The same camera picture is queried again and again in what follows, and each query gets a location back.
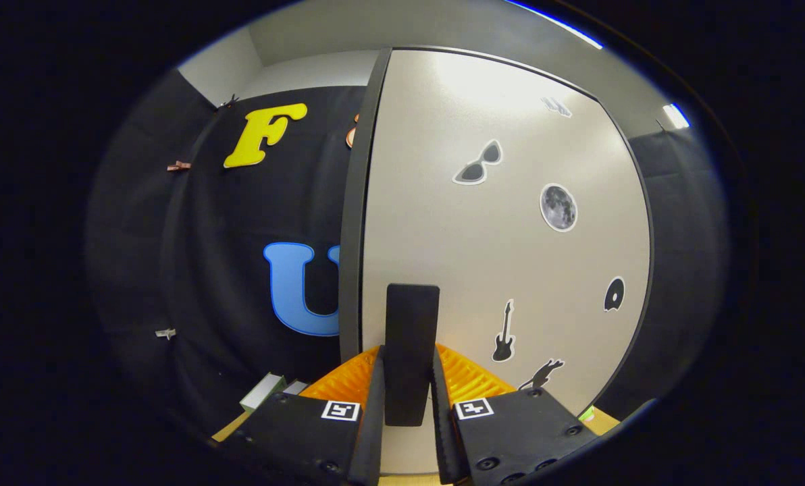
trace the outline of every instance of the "screw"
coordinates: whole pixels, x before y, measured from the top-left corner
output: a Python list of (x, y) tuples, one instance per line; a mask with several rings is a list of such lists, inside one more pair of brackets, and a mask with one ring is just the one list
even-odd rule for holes
[(519, 479), (520, 477), (523, 477), (523, 476), (525, 476), (525, 474), (523, 474), (522, 472), (518, 472), (517, 474), (511, 474), (510, 476), (505, 477), (502, 480), (502, 484), (510, 483), (511, 481), (516, 481), (517, 479)]
[(496, 466), (498, 466), (497, 458), (481, 459), (480, 461), (477, 461), (477, 464), (475, 465), (475, 467), (479, 468), (480, 470), (491, 470), (491, 468)]
[(556, 462), (556, 461), (557, 461), (557, 459), (547, 459), (546, 461), (541, 462), (541, 464), (538, 464), (538, 467), (535, 467), (535, 470), (539, 470), (539, 468), (545, 468), (548, 465), (553, 464), (553, 462)]
[(334, 464), (333, 462), (330, 462), (330, 461), (322, 462), (319, 467), (322, 470), (324, 470), (325, 473), (339, 473), (340, 472), (340, 467), (337, 464)]

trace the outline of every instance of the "orange mesh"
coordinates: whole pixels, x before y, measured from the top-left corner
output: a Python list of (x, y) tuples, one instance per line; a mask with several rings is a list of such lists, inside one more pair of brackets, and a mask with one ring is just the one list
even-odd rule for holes
[(357, 402), (366, 408), (366, 394), (369, 391), (369, 379), (372, 378), (376, 354), (378, 346), (363, 351), (301, 391), (301, 397)]
[(472, 360), (436, 342), (448, 385), (451, 406), (458, 401), (494, 397), (517, 391)]

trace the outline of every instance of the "blue letter u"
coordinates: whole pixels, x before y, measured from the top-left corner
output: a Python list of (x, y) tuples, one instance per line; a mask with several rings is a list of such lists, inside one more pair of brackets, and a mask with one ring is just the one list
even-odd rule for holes
[[(308, 335), (338, 335), (338, 310), (322, 316), (307, 308), (304, 274), (313, 256), (313, 249), (300, 243), (264, 247), (264, 259), (270, 263), (270, 301), (276, 317), (289, 329)], [(340, 266), (340, 246), (328, 250), (328, 259)]]

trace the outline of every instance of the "green object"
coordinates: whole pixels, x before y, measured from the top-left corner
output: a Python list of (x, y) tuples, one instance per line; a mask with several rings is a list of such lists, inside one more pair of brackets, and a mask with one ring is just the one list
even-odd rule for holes
[(582, 422), (582, 421), (585, 421), (585, 419), (588, 419), (588, 418), (589, 418), (589, 417), (591, 417), (592, 415), (594, 415), (594, 405), (593, 405), (593, 406), (589, 406), (589, 407), (588, 407), (588, 410), (587, 410), (587, 411), (585, 411), (585, 412), (583, 412), (583, 413), (582, 413), (582, 415), (580, 415), (580, 416), (579, 416), (579, 421), (581, 421), (581, 422)]

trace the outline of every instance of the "yellow letter f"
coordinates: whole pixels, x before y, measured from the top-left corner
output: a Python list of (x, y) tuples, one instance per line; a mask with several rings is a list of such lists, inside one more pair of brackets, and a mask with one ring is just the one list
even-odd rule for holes
[[(273, 117), (279, 116), (274, 123), (270, 123)], [(255, 165), (264, 160), (265, 153), (261, 150), (261, 139), (267, 139), (267, 145), (274, 145), (280, 141), (283, 133), (288, 126), (288, 119), (299, 120), (307, 116), (307, 106), (303, 103), (297, 105), (285, 105), (285, 107), (265, 108), (264, 110), (251, 111), (246, 116), (246, 128), (241, 133), (241, 138), (235, 151), (229, 157), (226, 157), (226, 162), (223, 162), (223, 167), (242, 167), (243, 165)]]

